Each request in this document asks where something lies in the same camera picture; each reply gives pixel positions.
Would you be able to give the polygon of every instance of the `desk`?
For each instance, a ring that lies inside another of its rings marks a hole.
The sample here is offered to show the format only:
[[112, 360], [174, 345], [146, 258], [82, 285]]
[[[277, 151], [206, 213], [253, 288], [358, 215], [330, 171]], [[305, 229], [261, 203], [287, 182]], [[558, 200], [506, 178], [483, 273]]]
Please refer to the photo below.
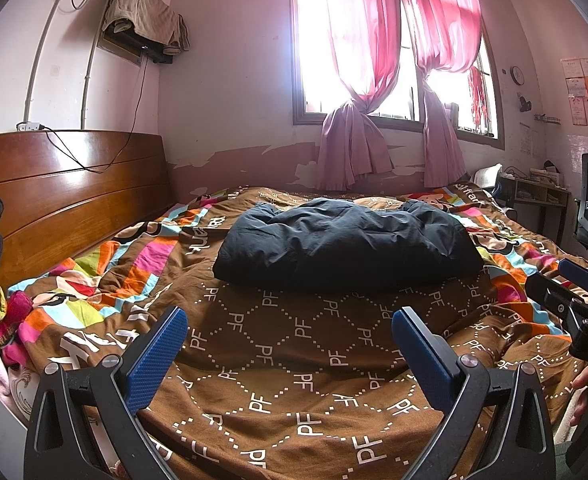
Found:
[[[498, 183], [500, 184], [500, 196], [497, 198], [504, 200], [507, 207], [513, 207], [514, 204], [541, 206], [540, 216], [538, 217], [538, 234], [542, 234], [542, 230], [544, 229], [547, 208], [555, 207], [560, 209], [560, 222], [555, 240], [556, 245], [560, 246], [562, 233], [565, 229], [565, 220], [567, 219], [567, 204], [569, 202], [570, 192], [566, 189], [552, 186], [551, 184], [534, 182], [506, 173], [500, 173], [498, 175]], [[523, 192], [531, 195], [531, 198], [523, 196]]]

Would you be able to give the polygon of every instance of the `wall clock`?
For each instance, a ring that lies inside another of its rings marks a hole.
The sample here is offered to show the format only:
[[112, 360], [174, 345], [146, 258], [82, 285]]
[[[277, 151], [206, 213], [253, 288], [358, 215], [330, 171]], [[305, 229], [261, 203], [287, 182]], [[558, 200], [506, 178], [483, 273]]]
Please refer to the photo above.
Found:
[[523, 74], [523, 71], [520, 70], [517, 66], [511, 67], [509, 72], [511, 74], [511, 78], [514, 80], [514, 83], [516, 83], [518, 86], [523, 86], [523, 84], [525, 84], [525, 75]]

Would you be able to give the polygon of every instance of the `power strip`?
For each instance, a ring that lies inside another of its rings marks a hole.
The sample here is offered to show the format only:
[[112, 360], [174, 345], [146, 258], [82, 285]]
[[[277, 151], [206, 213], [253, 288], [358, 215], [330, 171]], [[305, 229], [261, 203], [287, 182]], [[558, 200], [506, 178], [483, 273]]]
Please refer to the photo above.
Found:
[[42, 130], [43, 127], [40, 125], [40, 123], [27, 122], [27, 123], [19, 123], [18, 126], [16, 127], [16, 129], [19, 132], [32, 132], [34, 130]]

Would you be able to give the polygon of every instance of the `dark blue cloth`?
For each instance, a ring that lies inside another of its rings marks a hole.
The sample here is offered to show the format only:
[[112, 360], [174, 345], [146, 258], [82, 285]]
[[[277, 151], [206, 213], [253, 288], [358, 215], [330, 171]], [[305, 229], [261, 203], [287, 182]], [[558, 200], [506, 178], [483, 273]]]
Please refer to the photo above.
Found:
[[372, 210], [328, 198], [247, 210], [213, 267], [226, 282], [305, 292], [391, 291], [481, 269], [462, 224], [427, 203]]

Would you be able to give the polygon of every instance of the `blue gripper pad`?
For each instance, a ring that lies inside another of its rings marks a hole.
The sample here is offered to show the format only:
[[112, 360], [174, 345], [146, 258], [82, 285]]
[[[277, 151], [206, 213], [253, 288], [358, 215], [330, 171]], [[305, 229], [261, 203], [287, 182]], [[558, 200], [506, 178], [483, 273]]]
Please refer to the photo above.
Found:
[[186, 335], [187, 315], [178, 307], [167, 308], [152, 330], [136, 338], [137, 344], [125, 352], [121, 393], [132, 415], [152, 402]]
[[558, 262], [560, 275], [588, 292], [588, 270], [567, 258]]
[[449, 413], [458, 397], [458, 356], [446, 341], [433, 335], [409, 306], [394, 313], [392, 336], [427, 402], [435, 410]]

